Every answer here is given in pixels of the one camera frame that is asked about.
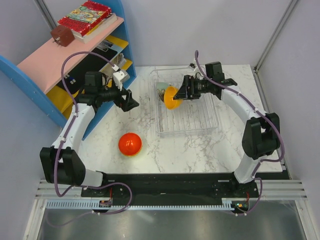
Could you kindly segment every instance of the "pink shelf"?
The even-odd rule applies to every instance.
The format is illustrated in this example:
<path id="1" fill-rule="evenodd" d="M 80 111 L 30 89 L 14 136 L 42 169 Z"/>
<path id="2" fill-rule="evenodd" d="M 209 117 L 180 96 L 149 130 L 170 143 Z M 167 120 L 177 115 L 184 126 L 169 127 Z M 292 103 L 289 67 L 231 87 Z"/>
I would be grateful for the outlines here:
<path id="1" fill-rule="evenodd" d="M 18 68 L 46 94 L 61 80 L 61 66 L 68 56 L 76 52 L 92 51 L 123 22 L 123 18 L 117 17 L 105 31 L 86 44 L 75 39 L 69 46 L 63 47 L 51 38 L 18 64 Z M 64 74 L 70 72 L 85 56 L 86 54 L 79 54 L 71 58 L 64 68 Z"/>

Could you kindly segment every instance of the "red book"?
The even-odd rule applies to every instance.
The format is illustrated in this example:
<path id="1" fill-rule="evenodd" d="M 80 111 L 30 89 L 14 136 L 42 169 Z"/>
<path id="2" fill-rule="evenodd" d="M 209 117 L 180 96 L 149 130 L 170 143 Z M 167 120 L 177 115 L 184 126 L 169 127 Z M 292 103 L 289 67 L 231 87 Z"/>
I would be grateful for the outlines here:
<path id="1" fill-rule="evenodd" d="M 82 37 L 111 12 L 111 8 L 108 6 L 94 1 L 86 1 L 79 8 L 61 18 L 58 23 L 71 29 L 74 35 Z"/>

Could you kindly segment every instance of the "orange sphere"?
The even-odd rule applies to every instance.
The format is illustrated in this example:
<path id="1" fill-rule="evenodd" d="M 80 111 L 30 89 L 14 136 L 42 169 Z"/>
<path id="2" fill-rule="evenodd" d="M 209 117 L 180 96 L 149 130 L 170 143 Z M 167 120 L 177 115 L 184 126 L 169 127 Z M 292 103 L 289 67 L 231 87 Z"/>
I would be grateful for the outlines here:
<path id="1" fill-rule="evenodd" d="M 140 152 L 142 148 L 142 141 L 137 134 L 128 132 L 120 137 L 118 147 L 123 155 L 132 157 Z"/>

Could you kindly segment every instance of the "red wire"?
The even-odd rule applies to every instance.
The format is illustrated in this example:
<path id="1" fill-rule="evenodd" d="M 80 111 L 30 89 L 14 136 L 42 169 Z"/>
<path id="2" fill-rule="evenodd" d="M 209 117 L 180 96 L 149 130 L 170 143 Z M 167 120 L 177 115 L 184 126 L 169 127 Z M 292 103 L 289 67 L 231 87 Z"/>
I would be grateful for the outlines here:
<path id="1" fill-rule="evenodd" d="M 249 192 L 246 192 L 246 200 L 245 200 L 245 203 L 244 203 L 244 204 L 246 204 L 247 202 L 249 202 L 249 199 L 250 199 Z"/>

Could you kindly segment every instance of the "blue shelf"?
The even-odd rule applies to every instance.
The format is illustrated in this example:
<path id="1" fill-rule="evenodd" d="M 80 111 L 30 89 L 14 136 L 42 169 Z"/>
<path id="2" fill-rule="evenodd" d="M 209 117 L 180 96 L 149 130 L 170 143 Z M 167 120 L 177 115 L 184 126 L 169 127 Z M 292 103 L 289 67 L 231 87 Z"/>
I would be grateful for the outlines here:
<path id="1" fill-rule="evenodd" d="M 135 62 L 133 59 L 131 45 L 128 35 L 128 29 L 126 24 L 125 12 L 121 0 L 95 0 L 97 3 L 101 3 L 109 6 L 112 11 L 118 16 L 124 19 L 124 22 L 118 26 L 113 32 L 112 36 L 123 39 L 129 42 L 129 45 L 122 51 L 124 57 L 132 61 L 132 65 L 128 68 L 127 72 L 130 75 L 130 79 L 124 83 L 124 87 L 127 88 L 136 78 Z M 44 112 L 60 127 L 64 127 L 67 119 L 56 108 L 56 106 L 47 98 L 47 96 L 41 91 L 41 89 L 17 66 L 11 63 L 0 55 L 0 70 L 13 82 Z M 99 121 L 112 107 L 113 102 L 104 103 L 99 108 L 95 117 L 92 119 L 83 138 L 86 138 L 90 132 L 95 128 Z"/>

